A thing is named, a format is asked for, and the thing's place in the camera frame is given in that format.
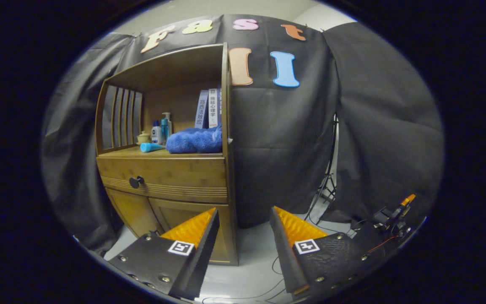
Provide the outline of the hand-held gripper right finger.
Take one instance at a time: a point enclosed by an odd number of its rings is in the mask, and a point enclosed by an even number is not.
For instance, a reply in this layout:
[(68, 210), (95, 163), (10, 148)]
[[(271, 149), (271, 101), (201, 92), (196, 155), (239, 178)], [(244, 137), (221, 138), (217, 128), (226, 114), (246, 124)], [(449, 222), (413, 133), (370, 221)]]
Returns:
[(328, 234), (273, 206), (270, 226), (286, 292), (293, 300), (322, 300), (345, 289), (383, 264), (383, 250), (346, 233)]

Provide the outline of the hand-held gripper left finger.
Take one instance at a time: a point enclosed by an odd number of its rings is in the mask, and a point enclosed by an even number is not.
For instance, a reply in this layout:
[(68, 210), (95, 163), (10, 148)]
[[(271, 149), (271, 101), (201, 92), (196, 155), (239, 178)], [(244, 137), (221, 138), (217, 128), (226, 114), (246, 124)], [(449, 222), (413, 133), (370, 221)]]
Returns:
[(210, 262), (220, 227), (211, 208), (159, 235), (148, 232), (110, 260), (110, 264), (150, 289), (194, 300)]

